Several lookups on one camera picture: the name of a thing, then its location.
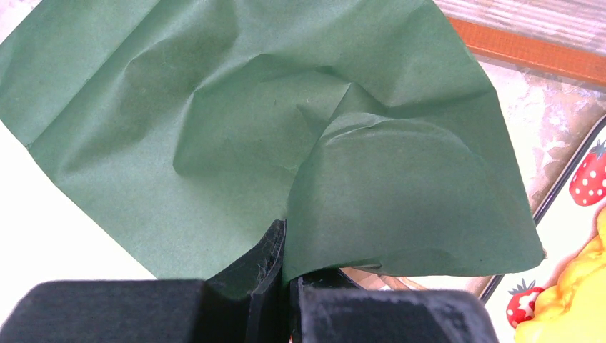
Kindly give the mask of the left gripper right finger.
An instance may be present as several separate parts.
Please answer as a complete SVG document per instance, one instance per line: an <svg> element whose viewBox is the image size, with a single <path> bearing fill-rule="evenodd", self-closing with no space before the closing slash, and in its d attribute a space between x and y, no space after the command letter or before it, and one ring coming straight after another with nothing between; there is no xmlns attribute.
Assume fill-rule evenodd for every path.
<svg viewBox="0 0 606 343"><path fill-rule="evenodd" d="M289 282L293 342L497 342L484 304L457 290L380 291L327 269Z"/></svg>

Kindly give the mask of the strawberry print white tray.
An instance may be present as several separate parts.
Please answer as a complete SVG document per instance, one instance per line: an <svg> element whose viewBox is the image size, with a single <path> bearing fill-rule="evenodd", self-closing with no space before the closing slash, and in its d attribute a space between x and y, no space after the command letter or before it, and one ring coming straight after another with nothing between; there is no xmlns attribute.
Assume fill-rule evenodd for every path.
<svg viewBox="0 0 606 343"><path fill-rule="evenodd" d="M570 260L597 235L605 210L605 120L592 128L535 213L545 260L536 268L494 277L482 300L498 342L516 342L518 324L535 316L537 297L556 285Z"/></svg>

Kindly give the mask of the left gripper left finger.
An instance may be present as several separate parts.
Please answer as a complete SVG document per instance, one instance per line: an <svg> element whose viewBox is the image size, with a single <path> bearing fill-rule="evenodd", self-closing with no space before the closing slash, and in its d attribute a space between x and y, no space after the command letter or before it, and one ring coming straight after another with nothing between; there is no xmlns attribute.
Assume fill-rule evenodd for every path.
<svg viewBox="0 0 606 343"><path fill-rule="evenodd" d="M280 284L286 224L210 279L55 281L35 286L3 342L285 342Z"/></svg>

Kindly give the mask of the green brown paper bag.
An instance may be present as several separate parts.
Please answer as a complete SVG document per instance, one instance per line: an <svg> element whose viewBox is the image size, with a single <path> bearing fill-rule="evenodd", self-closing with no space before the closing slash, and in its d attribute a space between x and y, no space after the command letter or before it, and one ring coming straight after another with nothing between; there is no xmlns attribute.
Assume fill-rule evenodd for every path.
<svg viewBox="0 0 606 343"><path fill-rule="evenodd" d="M287 223L283 275L538 266L497 93L432 1L43 1L1 121L158 277Z"/></svg>

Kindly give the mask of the orange fake bread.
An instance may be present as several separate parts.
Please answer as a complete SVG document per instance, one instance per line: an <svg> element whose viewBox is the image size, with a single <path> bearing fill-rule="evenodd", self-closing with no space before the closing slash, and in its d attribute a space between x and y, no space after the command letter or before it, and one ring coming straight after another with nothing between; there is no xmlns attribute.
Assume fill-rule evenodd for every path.
<svg viewBox="0 0 606 343"><path fill-rule="evenodd" d="M535 302L535 316L518 324L516 342L605 341L605 210L597 235Z"/></svg>

